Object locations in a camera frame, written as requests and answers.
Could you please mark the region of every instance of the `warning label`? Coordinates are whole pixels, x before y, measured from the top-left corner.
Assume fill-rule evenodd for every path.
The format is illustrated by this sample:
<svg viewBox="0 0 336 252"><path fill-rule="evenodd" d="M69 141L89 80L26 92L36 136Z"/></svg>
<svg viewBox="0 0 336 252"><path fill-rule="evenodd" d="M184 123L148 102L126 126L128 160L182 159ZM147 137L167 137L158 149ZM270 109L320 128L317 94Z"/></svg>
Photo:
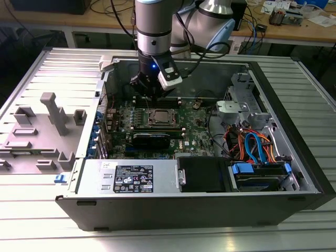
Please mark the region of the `warning label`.
<svg viewBox="0 0 336 252"><path fill-rule="evenodd" d="M152 165L117 165L113 191L115 193L152 193Z"/></svg>

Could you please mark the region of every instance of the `aluminum extrusion table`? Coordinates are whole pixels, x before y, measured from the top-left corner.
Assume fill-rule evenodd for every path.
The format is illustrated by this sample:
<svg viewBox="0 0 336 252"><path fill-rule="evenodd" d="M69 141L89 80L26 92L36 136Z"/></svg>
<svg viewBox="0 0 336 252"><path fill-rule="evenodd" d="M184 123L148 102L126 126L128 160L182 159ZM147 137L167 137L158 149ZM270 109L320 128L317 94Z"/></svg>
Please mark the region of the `aluminum extrusion table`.
<svg viewBox="0 0 336 252"><path fill-rule="evenodd" d="M88 108L101 77L102 55L133 51L55 48L43 51L0 110L0 143L19 105L47 113L43 92L66 112ZM225 56L258 62L311 152L336 189L336 103L300 62L284 57ZM0 248L11 251L335 251L336 200L278 226L84 232L55 203L66 186L55 175L0 175Z"/></svg>

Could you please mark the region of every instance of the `electronic equipment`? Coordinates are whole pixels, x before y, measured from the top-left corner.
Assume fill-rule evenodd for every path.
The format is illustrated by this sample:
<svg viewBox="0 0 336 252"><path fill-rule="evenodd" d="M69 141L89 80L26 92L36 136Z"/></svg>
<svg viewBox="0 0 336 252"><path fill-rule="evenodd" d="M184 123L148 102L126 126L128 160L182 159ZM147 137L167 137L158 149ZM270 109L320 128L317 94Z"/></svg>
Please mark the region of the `electronic equipment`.
<svg viewBox="0 0 336 252"><path fill-rule="evenodd" d="M91 0L10 0L17 11L56 12L83 15Z"/></svg>
<svg viewBox="0 0 336 252"><path fill-rule="evenodd" d="M268 18L270 25L276 25L279 26L282 24L282 21L285 17L286 10L285 9L277 9L274 8L271 15Z"/></svg>
<svg viewBox="0 0 336 252"><path fill-rule="evenodd" d="M301 25L303 15L297 10L287 10L282 23L285 25Z"/></svg>
<svg viewBox="0 0 336 252"><path fill-rule="evenodd" d="M125 84L136 54L111 62L56 197L81 229L277 225L335 197L254 62L202 61L156 102Z"/></svg>
<svg viewBox="0 0 336 252"><path fill-rule="evenodd" d="M234 30L239 30L244 18L247 2L245 0L232 0L231 9L233 11L232 18L235 20Z"/></svg>
<svg viewBox="0 0 336 252"><path fill-rule="evenodd" d="M328 3L328 0L296 0L296 2L301 5L306 2L308 5L312 4L320 7L321 9L324 9Z"/></svg>

